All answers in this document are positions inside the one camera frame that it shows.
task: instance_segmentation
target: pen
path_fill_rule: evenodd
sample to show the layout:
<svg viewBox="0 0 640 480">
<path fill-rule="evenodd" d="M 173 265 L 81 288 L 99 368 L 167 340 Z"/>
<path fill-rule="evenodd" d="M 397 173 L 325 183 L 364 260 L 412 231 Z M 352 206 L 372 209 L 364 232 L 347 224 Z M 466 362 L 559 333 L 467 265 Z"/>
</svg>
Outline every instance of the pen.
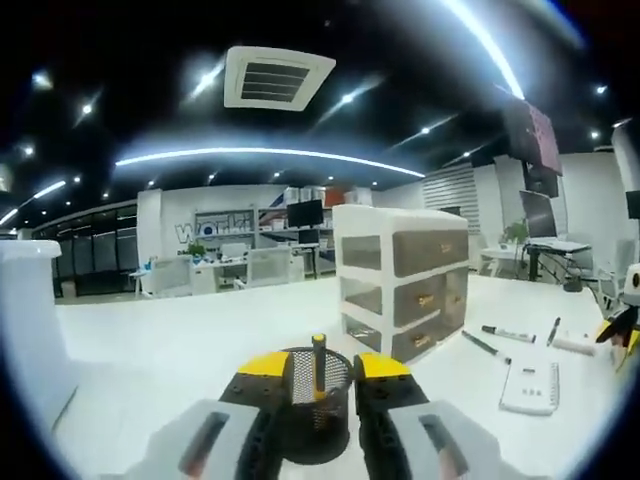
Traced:
<svg viewBox="0 0 640 480">
<path fill-rule="evenodd" d="M 485 352 L 490 353 L 494 357 L 500 358 L 507 365 L 511 365 L 511 359 L 509 357 L 507 357 L 505 354 L 499 352 L 497 349 L 493 348 L 488 343 L 485 343 L 482 340 L 480 340 L 479 338 L 474 337 L 473 335 L 471 335 L 466 330 L 462 330 L 462 336 L 468 338 L 469 340 L 471 340 L 473 343 L 475 343 L 477 346 L 479 346 Z"/>
<path fill-rule="evenodd" d="M 560 317 L 556 318 L 556 321 L 553 323 L 553 328 L 551 329 L 551 333 L 549 333 L 549 338 L 547 339 L 547 347 L 551 345 L 553 339 L 556 336 L 556 331 L 558 330 L 558 325 L 560 325 Z"/>
<path fill-rule="evenodd" d="M 490 327 L 489 325 L 483 325 L 482 331 L 490 333 L 491 335 L 497 335 L 499 337 L 510 338 L 512 340 L 520 340 L 521 342 L 534 343 L 536 336 L 529 333 L 515 333 L 505 330 L 504 328 Z"/>
</svg>

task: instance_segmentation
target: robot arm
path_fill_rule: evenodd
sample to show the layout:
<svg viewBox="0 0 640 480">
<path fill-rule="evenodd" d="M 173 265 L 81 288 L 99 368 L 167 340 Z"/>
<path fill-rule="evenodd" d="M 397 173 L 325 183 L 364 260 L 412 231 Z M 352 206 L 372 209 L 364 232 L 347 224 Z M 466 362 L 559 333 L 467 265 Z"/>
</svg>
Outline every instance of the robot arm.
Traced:
<svg viewBox="0 0 640 480">
<path fill-rule="evenodd" d="M 219 401 L 203 400 L 155 433 L 145 458 L 122 478 L 277 479 L 292 368 L 291 352 L 252 360 Z M 353 376 L 371 479 L 529 478 L 502 462 L 497 440 L 478 424 L 447 402 L 429 402 L 405 365 L 357 355 Z"/>
</svg>

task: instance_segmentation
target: blinds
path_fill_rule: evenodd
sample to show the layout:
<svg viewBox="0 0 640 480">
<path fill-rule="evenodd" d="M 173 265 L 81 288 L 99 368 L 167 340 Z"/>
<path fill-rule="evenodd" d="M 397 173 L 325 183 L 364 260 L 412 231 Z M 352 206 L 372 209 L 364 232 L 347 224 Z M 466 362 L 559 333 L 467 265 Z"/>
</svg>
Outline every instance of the blinds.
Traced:
<svg viewBox="0 0 640 480">
<path fill-rule="evenodd" d="M 422 182 L 422 197 L 425 208 L 460 207 L 460 215 L 469 222 L 469 234 L 480 234 L 480 210 L 471 162 L 427 175 Z"/>
</svg>

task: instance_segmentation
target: spiral notepad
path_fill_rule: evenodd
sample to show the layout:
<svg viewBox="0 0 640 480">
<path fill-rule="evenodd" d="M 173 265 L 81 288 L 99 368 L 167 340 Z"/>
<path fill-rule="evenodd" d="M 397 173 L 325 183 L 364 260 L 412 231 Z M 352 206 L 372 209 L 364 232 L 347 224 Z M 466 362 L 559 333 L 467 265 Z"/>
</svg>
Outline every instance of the spiral notepad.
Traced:
<svg viewBox="0 0 640 480">
<path fill-rule="evenodd" d="M 527 415 L 551 415 L 560 403 L 557 363 L 513 359 L 504 384 L 500 408 Z"/>
</svg>

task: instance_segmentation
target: drawer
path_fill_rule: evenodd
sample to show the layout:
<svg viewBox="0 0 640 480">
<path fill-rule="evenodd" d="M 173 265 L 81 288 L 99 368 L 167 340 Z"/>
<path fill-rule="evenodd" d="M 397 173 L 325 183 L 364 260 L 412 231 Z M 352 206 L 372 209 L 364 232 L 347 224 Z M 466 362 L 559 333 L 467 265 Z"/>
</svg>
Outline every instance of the drawer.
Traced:
<svg viewBox="0 0 640 480">
<path fill-rule="evenodd" d="M 392 242 L 394 271 L 399 278 L 469 260 L 466 230 L 396 232 Z"/>
<path fill-rule="evenodd" d="M 393 325 L 403 327 L 441 310 L 445 303 L 445 276 L 396 287 L 393 294 Z"/>
<path fill-rule="evenodd" d="M 380 270 L 382 260 L 378 235 L 343 237 L 341 242 L 343 265 Z"/>
<path fill-rule="evenodd" d="M 467 312 L 469 271 L 467 268 L 459 268 L 447 272 L 445 277 L 444 321 L 452 328 L 460 328 L 464 324 L 464 317 Z"/>
<path fill-rule="evenodd" d="M 340 277 L 342 300 L 382 315 L 382 289 L 372 283 Z"/>
<path fill-rule="evenodd" d="M 394 335 L 391 356 L 399 362 L 408 362 L 435 346 L 440 340 L 447 338 L 458 328 L 460 327 L 449 325 L 444 315 L 437 315 L 411 330 Z"/>
<path fill-rule="evenodd" d="M 380 352 L 382 349 L 382 334 L 368 325 L 354 319 L 353 317 L 342 314 L 342 322 L 348 335 L 365 344 L 367 347 Z"/>
</svg>

